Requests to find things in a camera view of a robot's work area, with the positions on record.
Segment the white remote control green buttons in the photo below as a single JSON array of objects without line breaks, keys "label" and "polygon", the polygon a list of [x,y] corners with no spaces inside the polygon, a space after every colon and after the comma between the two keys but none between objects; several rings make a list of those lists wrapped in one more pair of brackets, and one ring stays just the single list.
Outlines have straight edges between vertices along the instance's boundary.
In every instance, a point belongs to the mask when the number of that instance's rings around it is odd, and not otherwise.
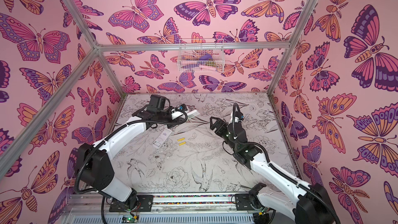
[{"label": "white remote control green buttons", "polygon": [[160,133],[159,136],[153,141],[153,147],[159,149],[164,144],[164,142],[167,141],[172,132],[173,131],[171,129],[165,128],[162,133]]}]

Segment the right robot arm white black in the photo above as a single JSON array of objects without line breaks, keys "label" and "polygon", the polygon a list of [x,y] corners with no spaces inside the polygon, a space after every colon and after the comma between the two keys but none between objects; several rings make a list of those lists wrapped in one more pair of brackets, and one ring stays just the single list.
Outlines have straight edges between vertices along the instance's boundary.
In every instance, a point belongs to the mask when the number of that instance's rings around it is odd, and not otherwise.
[{"label": "right robot arm white black", "polygon": [[274,209],[297,224],[341,222],[322,185],[311,185],[274,163],[263,146],[248,141],[237,119],[227,123],[211,117],[210,129],[232,149],[232,156],[238,163],[263,176],[278,189],[274,191],[258,183],[250,191],[253,205]]}]

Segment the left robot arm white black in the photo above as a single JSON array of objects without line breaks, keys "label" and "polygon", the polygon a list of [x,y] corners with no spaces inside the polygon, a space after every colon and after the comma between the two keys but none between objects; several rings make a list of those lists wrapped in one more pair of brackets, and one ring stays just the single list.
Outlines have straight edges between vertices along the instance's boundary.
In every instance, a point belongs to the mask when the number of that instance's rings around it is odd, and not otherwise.
[{"label": "left robot arm white black", "polygon": [[115,175],[112,160],[130,141],[148,129],[159,124],[171,125],[174,120],[171,108],[166,97],[151,95],[147,105],[108,136],[91,145],[82,144],[77,153],[75,193],[97,192],[106,198],[133,204],[135,192]]}]

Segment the purple item in basket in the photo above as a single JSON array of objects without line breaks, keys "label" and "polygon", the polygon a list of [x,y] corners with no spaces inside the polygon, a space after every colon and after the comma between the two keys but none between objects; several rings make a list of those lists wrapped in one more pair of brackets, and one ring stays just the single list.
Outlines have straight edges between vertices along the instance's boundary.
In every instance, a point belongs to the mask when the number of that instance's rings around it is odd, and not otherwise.
[{"label": "purple item in basket", "polygon": [[200,63],[205,63],[205,62],[207,62],[207,61],[212,61],[212,60],[213,60],[212,55],[210,55],[210,54],[205,54],[205,55],[201,56],[201,57],[198,59],[198,62],[200,62]]}]

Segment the green circuit board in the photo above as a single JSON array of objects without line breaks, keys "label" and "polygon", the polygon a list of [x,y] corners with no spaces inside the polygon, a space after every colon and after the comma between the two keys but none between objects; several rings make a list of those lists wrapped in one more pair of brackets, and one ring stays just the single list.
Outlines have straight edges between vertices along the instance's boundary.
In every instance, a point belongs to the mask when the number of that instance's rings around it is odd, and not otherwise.
[{"label": "green circuit board", "polygon": [[138,223],[138,216],[136,216],[136,215],[129,215],[129,216],[124,215],[122,217],[121,223],[122,224],[136,224],[136,223]]}]

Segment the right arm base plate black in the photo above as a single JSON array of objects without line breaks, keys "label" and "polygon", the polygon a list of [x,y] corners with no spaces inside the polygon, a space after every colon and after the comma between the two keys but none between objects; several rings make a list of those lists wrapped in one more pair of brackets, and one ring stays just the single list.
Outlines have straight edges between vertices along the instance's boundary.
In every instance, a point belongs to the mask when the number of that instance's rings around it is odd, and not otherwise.
[{"label": "right arm base plate black", "polygon": [[257,211],[257,212],[270,212],[274,211],[273,208],[263,206],[257,198],[249,193],[235,194],[232,198],[235,207],[238,211]]}]

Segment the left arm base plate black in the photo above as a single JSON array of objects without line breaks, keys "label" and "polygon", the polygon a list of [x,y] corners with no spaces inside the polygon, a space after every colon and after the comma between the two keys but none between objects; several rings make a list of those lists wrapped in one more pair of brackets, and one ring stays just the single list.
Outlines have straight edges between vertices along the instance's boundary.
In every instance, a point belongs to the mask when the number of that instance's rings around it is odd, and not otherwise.
[{"label": "left arm base plate black", "polygon": [[153,206],[154,195],[134,195],[125,202],[112,200],[109,212],[150,212]]}]

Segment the aluminium front rail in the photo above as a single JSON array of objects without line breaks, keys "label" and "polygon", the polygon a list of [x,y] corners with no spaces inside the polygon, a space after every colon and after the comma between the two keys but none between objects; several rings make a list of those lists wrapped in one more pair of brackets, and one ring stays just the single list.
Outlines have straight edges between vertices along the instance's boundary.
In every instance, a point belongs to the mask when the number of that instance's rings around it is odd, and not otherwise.
[{"label": "aluminium front rail", "polygon": [[[138,194],[138,195],[154,195],[153,206],[150,212],[143,212],[148,214],[191,214],[191,213],[235,213],[239,212],[232,197],[235,194],[248,193],[248,192],[208,192],[208,193],[172,193],[172,194]],[[255,197],[259,202],[266,207],[273,208],[292,219],[294,219],[293,210],[297,208],[298,202],[288,199],[284,194],[277,191],[272,191],[269,188],[265,192],[260,193]],[[105,214],[130,214],[142,212],[109,212],[109,207],[112,203],[111,200],[104,202]]]}]

